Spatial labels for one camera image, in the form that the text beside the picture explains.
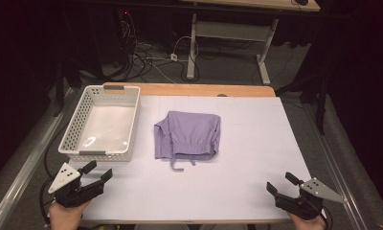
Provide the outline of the aluminium rail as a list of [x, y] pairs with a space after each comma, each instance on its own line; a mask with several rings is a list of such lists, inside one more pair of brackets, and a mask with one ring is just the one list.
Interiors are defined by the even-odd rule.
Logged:
[[62, 108], [53, 103], [48, 107], [0, 172], [0, 230], [6, 226], [78, 92], [78, 88], [69, 87], [62, 96]]
[[331, 178], [334, 182], [337, 192], [343, 197], [344, 203], [343, 206], [349, 216], [349, 221], [354, 230], [369, 230], [366, 222], [364, 221], [359, 209], [356, 204], [355, 197], [352, 194], [352, 191], [349, 188], [347, 181], [344, 178], [337, 161], [332, 153], [331, 147], [328, 144], [327, 138], [324, 134], [320, 132], [316, 125], [316, 117], [313, 114], [312, 108], [309, 104], [304, 104], [304, 112], [306, 118], [311, 123], [312, 129], [316, 132], [318, 141], [322, 147], [322, 153], [324, 158], [327, 161], [327, 167], [330, 171]]

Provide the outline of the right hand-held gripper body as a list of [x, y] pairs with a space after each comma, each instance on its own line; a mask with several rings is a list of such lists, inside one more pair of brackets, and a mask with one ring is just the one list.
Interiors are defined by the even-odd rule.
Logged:
[[275, 194], [275, 206], [301, 219], [309, 220], [315, 219], [322, 214], [325, 199], [344, 203], [341, 195], [334, 192], [316, 177], [304, 181], [298, 187], [300, 194], [296, 198], [277, 192]]

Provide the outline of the light wooden desk top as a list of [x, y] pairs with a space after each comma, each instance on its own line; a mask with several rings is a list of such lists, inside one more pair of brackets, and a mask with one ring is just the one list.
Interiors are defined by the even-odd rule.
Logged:
[[228, 5], [237, 7], [254, 7], [274, 10], [290, 10], [304, 12], [318, 12], [321, 7], [315, 0], [306, 0], [305, 5], [301, 5], [300, 1], [304, 0], [181, 0], [184, 2], [205, 3]]

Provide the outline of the white perforated plastic basket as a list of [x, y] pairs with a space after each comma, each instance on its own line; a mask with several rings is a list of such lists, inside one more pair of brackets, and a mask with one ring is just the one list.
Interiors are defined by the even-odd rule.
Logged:
[[129, 162], [140, 114], [139, 86], [89, 85], [58, 146], [74, 161]]

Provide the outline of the black metal stand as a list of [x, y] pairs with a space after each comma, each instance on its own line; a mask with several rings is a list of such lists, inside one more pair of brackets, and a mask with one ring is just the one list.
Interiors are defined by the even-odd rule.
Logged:
[[304, 104], [309, 104], [312, 101], [317, 101], [317, 110], [315, 116], [315, 125], [318, 131], [324, 135], [324, 118], [325, 118], [325, 105], [327, 99], [328, 78], [319, 77], [316, 75], [303, 78], [301, 80], [294, 80], [292, 83], [287, 84], [275, 91], [277, 96], [281, 96], [286, 92], [303, 91], [300, 100]]

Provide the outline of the white metal desk frame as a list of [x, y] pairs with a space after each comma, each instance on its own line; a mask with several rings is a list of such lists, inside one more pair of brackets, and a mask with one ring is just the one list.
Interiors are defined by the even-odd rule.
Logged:
[[229, 22], [215, 22], [200, 20], [194, 13], [191, 18], [191, 45], [188, 56], [187, 79], [193, 80], [196, 68], [197, 41], [198, 37], [225, 38], [233, 40], [256, 41], [263, 44], [260, 54], [256, 55], [256, 62], [259, 68], [259, 76], [264, 85], [271, 83], [265, 59], [276, 32], [279, 20], [272, 19], [265, 25], [245, 25]]

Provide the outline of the purple shorts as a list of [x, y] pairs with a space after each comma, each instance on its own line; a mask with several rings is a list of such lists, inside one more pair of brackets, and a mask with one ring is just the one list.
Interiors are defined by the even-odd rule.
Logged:
[[168, 159], [171, 168], [177, 160], [212, 159], [219, 151], [221, 118], [214, 114], [169, 111], [165, 119], [154, 125], [155, 158]]

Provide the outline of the person's right hand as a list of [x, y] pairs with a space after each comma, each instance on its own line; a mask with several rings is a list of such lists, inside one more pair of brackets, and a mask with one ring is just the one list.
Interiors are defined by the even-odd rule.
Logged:
[[320, 216], [309, 220], [302, 219], [291, 213], [288, 213], [288, 216], [293, 221], [296, 230], [327, 230], [327, 225]]

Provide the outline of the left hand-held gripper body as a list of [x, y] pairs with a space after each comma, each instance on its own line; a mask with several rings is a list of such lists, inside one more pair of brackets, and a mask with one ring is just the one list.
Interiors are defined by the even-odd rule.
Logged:
[[104, 182], [98, 180], [82, 186], [80, 182], [82, 176], [79, 170], [64, 163], [57, 172], [48, 193], [54, 195], [56, 202], [66, 208], [78, 207], [103, 193]]

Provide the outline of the person's left hand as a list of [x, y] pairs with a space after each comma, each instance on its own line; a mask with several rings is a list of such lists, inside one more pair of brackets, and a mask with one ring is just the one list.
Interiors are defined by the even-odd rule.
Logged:
[[90, 203], [87, 201], [78, 207], [66, 208], [54, 202], [49, 207], [51, 230], [77, 230], [82, 213]]

